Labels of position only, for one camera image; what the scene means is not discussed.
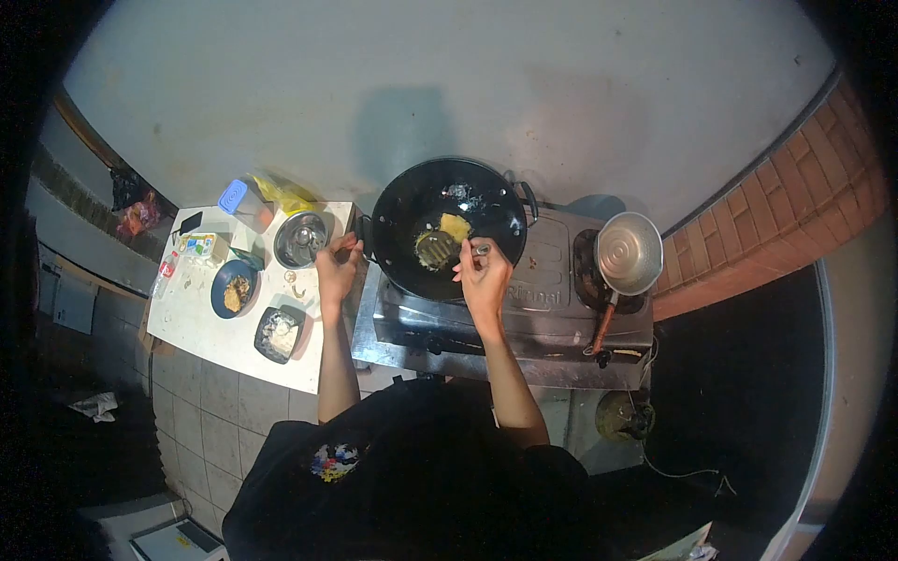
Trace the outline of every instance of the wok handle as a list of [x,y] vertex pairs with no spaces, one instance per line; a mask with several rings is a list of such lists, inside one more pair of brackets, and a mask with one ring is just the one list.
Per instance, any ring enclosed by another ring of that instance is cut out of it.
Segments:
[[619,295],[620,293],[615,292],[612,294],[611,301],[608,302],[608,308],[605,309],[605,315],[602,316],[602,323],[599,324],[599,329],[595,332],[593,355],[598,355],[599,351],[602,350],[602,343],[605,340],[605,335],[608,333],[608,327],[612,323],[612,316],[614,315],[614,309],[617,308]]
[[530,214],[533,216],[533,222],[527,224],[527,226],[533,226],[540,217],[540,210],[536,205],[536,196],[533,195],[533,189],[527,185],[526,181],[519,181],[518,184],[521,186],[524,196],[527,197],[527,204],[530,205]]
[[357,240],[365,243],[365,248],[363,249],[365,258],[373,263],[377,263],[377,259],[374,258],[374,245],[371,242],[374,237],[371,235],[371,216],[359,215],[352,224],[352,231],[356,233]]

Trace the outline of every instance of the stove knob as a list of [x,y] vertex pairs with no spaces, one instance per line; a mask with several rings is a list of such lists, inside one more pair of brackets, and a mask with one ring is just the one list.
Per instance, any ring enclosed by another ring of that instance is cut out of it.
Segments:
[[434,355],[439,355],[443,352],[443,339],[441,339],[440,337],[435,337],[433,335],[428,335],[424,340],[424,346]]
[[595,361],[599,364],[599,368],[604,368],[612,361],[612,352],[599,351],[599,354],[595,356]]

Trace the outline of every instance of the plastic bottle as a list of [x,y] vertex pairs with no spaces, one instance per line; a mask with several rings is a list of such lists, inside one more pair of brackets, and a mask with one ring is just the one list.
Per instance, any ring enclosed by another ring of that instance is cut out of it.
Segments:
[[165,296],[165,289],[168,288],[169,281],[172,280],[172,275],[174,275],[174,268],[177,265],[177,251],[173,251],[171,255],[163,259],[162,264],[159,266],[159,274],[156,275],[156,280],[153,283],[154,300],[162,300],[163,296]]

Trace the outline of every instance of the brick wall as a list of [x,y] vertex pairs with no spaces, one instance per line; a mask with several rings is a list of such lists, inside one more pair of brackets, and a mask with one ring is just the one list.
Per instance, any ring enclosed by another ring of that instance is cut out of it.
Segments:
[[858,98],[841,78],[783,146],[665,239],[655,321],[810,265],[885,212],[887,185]]

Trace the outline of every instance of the blue lid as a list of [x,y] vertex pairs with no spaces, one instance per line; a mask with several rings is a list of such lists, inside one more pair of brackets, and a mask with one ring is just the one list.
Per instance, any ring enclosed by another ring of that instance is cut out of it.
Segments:
[[227,189],[224,190],[221,198],[218,199],[218,208],[232,215],[237,212],[237,206],[243,201],[244,195],[246,195],[246,183],[240,180],[233,180],[231,185],[228,185]]

